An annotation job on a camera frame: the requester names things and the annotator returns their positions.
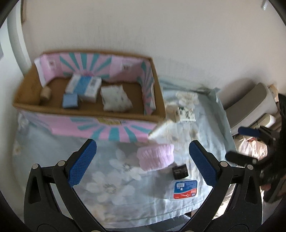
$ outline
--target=pink and teal box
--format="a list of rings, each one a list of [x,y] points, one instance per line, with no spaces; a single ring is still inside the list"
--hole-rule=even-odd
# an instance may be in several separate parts
[[[73,73],[101,77],[104,84],[122,84],[133,111],[103,111],[97,103],[63,109],[61,98]],[[52,89],[50,103],[40,101],[43,87]],[[110,140],[146,142],[148,134],[166,117],[153,61],[150,57],[106,51],[47,52],[35,59],[17,90],[14,107],[32,123],[53,134]]]

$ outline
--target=white wall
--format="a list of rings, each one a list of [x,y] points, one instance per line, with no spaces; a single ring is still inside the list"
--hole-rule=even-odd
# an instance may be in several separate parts
[[[12,167],[12,148],[17,129],[17,111],[12,102],[23,75],[11,48],[7,20],[0,28],[0,44],[3,50],[0,59],[0,190],[11,208],[21,216],[24,195]]]
[[[59,48],[149,55],[159,76],[222,89],[229,106],[255,83],[286,92],[286,27],[262,0],[28,0],[33,60]]]

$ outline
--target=pink fabric scrunchie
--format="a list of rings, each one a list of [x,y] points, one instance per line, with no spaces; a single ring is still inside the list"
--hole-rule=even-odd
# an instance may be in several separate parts
[[[174,162],[173,144],[156,144],[137,150],[140,167],[144,171],[159,170]]]

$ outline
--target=flower center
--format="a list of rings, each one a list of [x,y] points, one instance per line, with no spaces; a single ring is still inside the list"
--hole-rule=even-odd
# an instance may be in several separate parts
[[[117,192],[117,188],[115,185],[105,184],[103,186],[104,190],[109,194],[115,194]]]
[[[124,163],[122,167],[125,172],[129,172],[132,169],[132,167],[128,163]]]

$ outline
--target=blue cube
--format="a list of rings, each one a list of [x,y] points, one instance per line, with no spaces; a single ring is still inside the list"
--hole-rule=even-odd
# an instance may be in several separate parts
[[[76,93],[65,93],[63,95],[62,106],[64,109],[77,109],[78,95]]]

